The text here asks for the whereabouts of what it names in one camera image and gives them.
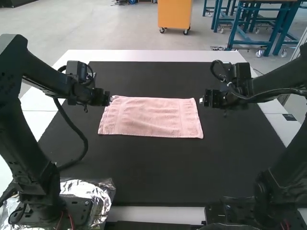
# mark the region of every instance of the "red wire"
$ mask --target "red wire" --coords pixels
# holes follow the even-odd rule
[[[73,223],[71,214],[68,213],[68,216],[69,216],[69,219],[70,219],[70,221],[71,221],[71,228],[72,228],[72,230],[75,230],[75,225],[74,225],[74,223]]]
[[[286,219],[284,219],[284,222],[286,223],[287,230],[290,230],[290,225],[289,225],[288,221]]]
[[[58,228],[59,228],[59,224],[60,224],[60,222],[61,222],[61,220],[62,220],[62,218],[63,218],[63,215],[64,215],[64,212],[62,211],[61,217],[60,217],[60,219],[59,219],[59,221],[58,221],[56,230],[58,230]]]

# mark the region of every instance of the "wire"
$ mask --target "wire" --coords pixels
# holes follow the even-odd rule
[[[282,230],[285,230],[282,223],[280,223],[280,226],[282,227]]]
[[[284,222],[286,223],[287,230],[290,230],[290,225],[289,225],[288,221],[286,219],[284,219]]]
[[[59,229],[59,224],[61,223],[61,220],[62,220],[62,218],[63,218],[63,215],[64,215],[64,212],[62,211],[61,217],[59,218],[59,221],[58,221],[58,224],[57,224],[57,227],[56,227],[56,230]]]
[[[65,68],[66,68],[66,66],[65,67],[62,66],[59,70],[64,71]],[[85,155],[86,155],[86,153],[88,151],[88,140],[87,140],[86,136],[83,134],[83,132],[67,116],[65,110],[63,109],[63,107],[59,103],[58,99],[57,98],[53,98],[53,101],[54,101],[56,107],[58,108],[59,113],[62,115],[62,117],[66,121],[66,123],[69,125],[70,128],[72,128],[73,131],[75,131],[78,134],[78,136],[83,141],[83,151],[82,151],[81,155],[78,158],[76,158],[74,160],[71,160],[70,162],[67,162],[67,163],[59,166],[58,170],[62,171],[64,169],[67,169],[67,168],[75,165],[77,162],[81,161],[85,157]]]
[[[24,206],[22,208],[19,208],[19,209],[16,209],[15,211],[13,211],[9,216],[8,223],[11,224],[11,225],[17,224],[21,220],[21,218],[23,217],[26,207],[27,207],[27,205],[24,204]],[[21,211],[21,213],[19,213],[17,218],[14,221],[11,221],[12,216],[15,215],[15,213],[18,213],[20,211]]]
[[[71,214],[68,212],[68,216],[69,216],[69,219],[70,219],[70,221],[71,221],[71,229],[72,230],[75,230],[75,225],[74,225],[74,223],[73,223],[73,219],[72,219],[72,216],[71,216]]]
[[[223,68],[223,70],[224,70],[224,76],[228,76],[228,69],[227,69],[227,67],[225,66],[225,64],[222,62],[222,61],[220,61],[220,60],[215,60],[215,61],[213,61],[212,63],[211,63],[211,65],[210,65],[210,72],[213,74],[213,76],[215,76],[218,80],[220,80],[220,81],[225,81],[225,78],[223,78],[222,77],[222,74],[220,74],[219,76],[215,73],[215,71],[214,71],[214,66],[216,65],[216,64],[219,64],[222,68]]]
[[[222,68],[224,70],[224,74],[225,74],[224,76],[223,75],[218,76],[215,73],[213,68],[216,64],[219,64],[220,66],[222,66]],[[296,94],[296,95],[305,96],[305,97],[307,96],[307,91],[305,91],[305,90],[299,90],[299,89],[295,89],[295,88],[283,88],[283,89],[269,90],[269,91],[258,93],[254,96],[251,96],[251,97],[246,97],[246,96],[240,94],[239,92],[237,92],[235,85],[231,82],[231,79],[229,77],[229,71],[228,71],[227,67],[225,66],[225,63],[223,63],[220,60],[213,61],[212,64],[210,65],[210,71],[211,71],[212,75],[215,76],[218,80],[227,83],[227,86],[228,86],[230,92],[234,96],[245,100],[245,102],[256,101],[260,97],[263,97],[263,98],[274,97],[274,96],[280,95],[280,94]]]
[[[260,72],[259,70],[253,68],[253,70],[257,71],[258,73],[261,73],[262,75],[264,75],[264,73]]]
[[[92,73],[92,79],[94,78],[94,72],[92,67],[90,67],[89,65],[86,65],[88,67],[88,69],[90,70],[90,72]]]

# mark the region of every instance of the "aluminum foil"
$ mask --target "aluminum foil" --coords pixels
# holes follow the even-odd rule
[[[61,179],[61,195],[89,198],[93,202],[87,226],[83,229],[103,229],[115,195],[111,179],[77,180]],[[55,228],[31,228],[25,225],[10,225],[10,214],[17,208],[19,197],[9,198],[0,208],[0,230],[54,230]]]

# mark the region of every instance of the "blue metal frame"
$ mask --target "blue metal frame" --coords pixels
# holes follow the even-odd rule
[[[290,11],[290,4],[289,3],[285,3],[283,8],[280,9],[275,9],[275,8],[266,8],[266,9],[261,9],[261,10],[265,10],[265,11],[279,11],[279,15],[275,21],[275,26],[273,28],[272,34],[270,36],[269,41],[253,41],[251,40],[245,33],[245,31],[248,29],[248,24],[251,20],[250,15],[247,14],[246,16],[246,21],[244,24],[244,29],[242,30],[239,25],[240,23],[242,24],[242,19],[240,19],[240,15],[242,13],[242,11],[244,10],[249,10],[250,12],[253,11],[259,11],[260,7],[259,7],[259,3],[261,4],[262,2],[258,2],[256,4],[256,6],[254,4],[251,4],[251,6],[246,6],[244,7],[244,3],[246,3],[245,1],[239,1],[238,3],[238,7],[237,7],[237,12],[236,12],[236,17],[234,21],[230,21],[231,24],[233,25],[232,27],[232,31],[231,34],[229,36],[228,39],[228,46],[226,50],[232,50],[233,45],[234,44],[238,44],[238,45],[258,45],[258,46],[266,46],[266,49],[263,53],[263,55],[265,57],[267,57],[271,51],[271,48],[273,46],[273,43],[276,39],[276,36],[278,34],[278,32],[280,31],[280,28],[284,22],[285,16],[287,14],[288,11]],[[243,38],[243,41],[240,40],[235,40],[235,35],[236,33],[239,33],[239,35]]]
[[[296,15],[298,8],[300,7],[301,0],[297,2],[277,2],[277,1],[257,1],[251,2],[247,0],[240,0],[237,6],[237,12],[235,18],[229,17],[229,10],[223,12],[225,8],[222,7],[223,0],[215,1],[215,10],[212,20],[211,29],[213,32],[217,32],[218,26],[221,24],[231,24],[232,31],[228,39],[227,50],[231,50],[234,44],[238,45],[259,45],[265,46],[266,49],[263,53],[267,57],[272,49],[274,41],[277,38],[278,33],[280,37],[277,41],[276,47],[273,51],[274,55],[278,55],[282,45],[285,44],[297,44],[298,39],[288,32],[291,23]],[[279,9],[277,8],[260,8],[263,3],[271,4],[282,4]],[[230,10],[230,15],[234,13],[234,6],[236,0],[233,0],[232,9]],[[227,8],[230,8],[230,0],[228,0]],[[259,11],[278,11],[278,16],[276,18],[265,18],[259,15]],[[267,23],[273,27],[272,34],[269,41],[253,41],[247,35],[246,32],[253,32],[257,23]],[[243,41],[235,40],[235,35],[238,33]],[[285,37],[291,39],[291,41],[285,41]]]
[[[291,11],[289,11],[286,15],[285,21],[282,24],[282,31],[281,34],[278,38],[278,41],[276,43],[275,49],[273,50],[273,55],[278,55],[279,51],[282,48],[282,45],[286,45],[286,44],[292,44],[292,45],[297,45],[299,42],[299,39],[297,39],[296,37],[294,37],[293,35],[289,34],[288,31],[290,29],[290,26],[293,22],[293,19],[296,15],[296,12],[298,10],[298,8],[300,8],[301,2],[292,2],[291,3]],[[284,39],[286,37],[289,37],[292,41],[285,41]]]
[[[215,6],[209,6],[207,7],[207,1],[208,0],[204,0],[204,6],[203,6],[203,11],[202,11],[202,16],[205,17],[206,16],[206,12],[215,12],[216,9],[216,3]],[[232,0],[228,0],[227,6],[226,7],[222,7],[222,10],[225,10],[225,13],[228,15],[229,14],[229,10],[230,10],[230,4],[231,4]]]

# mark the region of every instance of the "black foam mat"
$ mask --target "black foam mat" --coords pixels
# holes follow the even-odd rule
[[[91,62],[96,86],[112,95],[195,98],[206,88],[219,88],[210,63]],[[252,196],[253,182],[285,149],[254,104],[229,112],[198,105],[204,139],[101,136],[104,111],[63,104],[72,121],[89,139],[89,150],[62,177],[114,180],[114,205],[203,206],[222,196]],[[82,151],[79,137],[56,114],[39,144],[53,161],[69,161]]]

